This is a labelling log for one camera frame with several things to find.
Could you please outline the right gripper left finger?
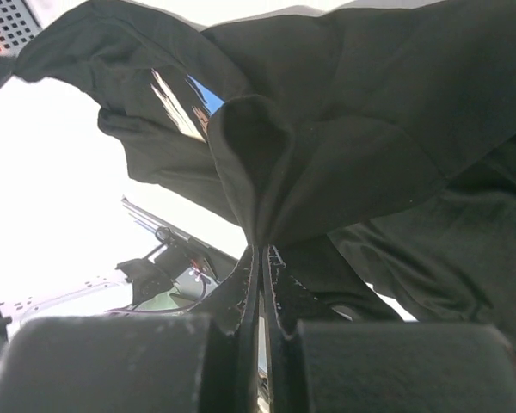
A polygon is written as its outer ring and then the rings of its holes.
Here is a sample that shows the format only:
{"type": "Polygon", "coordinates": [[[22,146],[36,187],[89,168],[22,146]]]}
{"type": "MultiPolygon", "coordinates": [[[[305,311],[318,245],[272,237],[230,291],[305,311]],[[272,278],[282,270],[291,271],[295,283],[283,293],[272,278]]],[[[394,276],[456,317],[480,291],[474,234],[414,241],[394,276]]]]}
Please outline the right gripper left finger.
{"type": "Polygon", "coordinates": [[[0,412],[255,412],[257,253],[180,316],[43,317],[0,357],[0,412]]]}

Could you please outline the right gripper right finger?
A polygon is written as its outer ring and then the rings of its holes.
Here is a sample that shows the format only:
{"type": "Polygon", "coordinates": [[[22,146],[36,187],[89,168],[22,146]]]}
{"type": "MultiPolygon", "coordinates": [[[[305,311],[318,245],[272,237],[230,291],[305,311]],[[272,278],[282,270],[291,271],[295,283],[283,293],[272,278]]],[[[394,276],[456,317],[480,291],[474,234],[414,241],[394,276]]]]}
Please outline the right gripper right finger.
{"type": "Polygon", "coordinates": [[[273,412],[516,412],[516,363],[480,324],[347,321],[261,251],[273,412]]]}

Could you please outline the white plastic laundry basket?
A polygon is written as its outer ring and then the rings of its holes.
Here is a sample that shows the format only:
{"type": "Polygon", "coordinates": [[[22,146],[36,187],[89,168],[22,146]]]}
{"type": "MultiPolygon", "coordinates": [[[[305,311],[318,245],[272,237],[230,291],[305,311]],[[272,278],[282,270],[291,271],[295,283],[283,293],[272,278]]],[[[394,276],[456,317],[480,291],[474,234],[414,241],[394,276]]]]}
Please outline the white plastic laundry basket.
{"type": "Polygon", "coordinates": [[[26,1],[0,0],[0,55],[16,56],[42,31],[26,1]]]}

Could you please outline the black t shirt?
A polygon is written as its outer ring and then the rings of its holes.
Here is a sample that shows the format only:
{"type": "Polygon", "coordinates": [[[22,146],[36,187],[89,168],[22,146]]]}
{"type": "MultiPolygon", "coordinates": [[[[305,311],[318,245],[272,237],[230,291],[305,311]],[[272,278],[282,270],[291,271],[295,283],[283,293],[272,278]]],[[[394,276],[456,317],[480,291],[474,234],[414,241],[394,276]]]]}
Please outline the black t shirt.
{"type": "Polygon", "coordinates": [[[88,1],[14,74],[91,97],[133,180],[277,246],[329,303],[380,293],[516,354],[516,1],[205,29],[88,1]]]}

